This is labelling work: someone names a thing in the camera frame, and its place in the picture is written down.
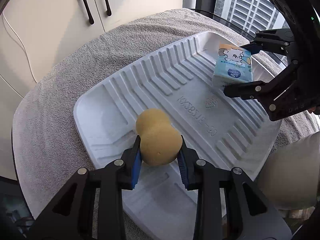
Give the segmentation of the person's right hand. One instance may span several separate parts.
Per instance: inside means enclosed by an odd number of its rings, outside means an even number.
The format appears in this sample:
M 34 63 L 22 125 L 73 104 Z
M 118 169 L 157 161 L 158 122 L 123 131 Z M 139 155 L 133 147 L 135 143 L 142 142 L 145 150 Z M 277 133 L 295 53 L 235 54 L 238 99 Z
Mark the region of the person's right hand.
M 320 107 L 316 106 L 316 107 L 312 107 L 310 109 L 308 109 L 308 112 L 311 114 L 315 114 L 315 115 L 320 115 Z

